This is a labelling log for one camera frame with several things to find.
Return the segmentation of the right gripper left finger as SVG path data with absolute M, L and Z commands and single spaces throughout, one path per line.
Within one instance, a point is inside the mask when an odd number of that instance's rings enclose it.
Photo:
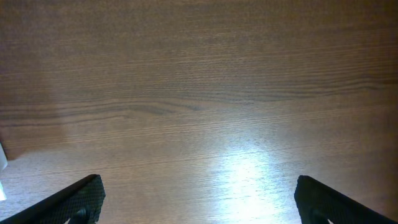
M 91 174 L 1 224 L 95 224 L 105 199 L 101 176 Z

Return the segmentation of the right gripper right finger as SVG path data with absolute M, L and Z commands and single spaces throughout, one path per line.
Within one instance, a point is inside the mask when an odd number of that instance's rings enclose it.
M 302 224 L 397 224 L 307 175 L 298 177 L 294 199 Z

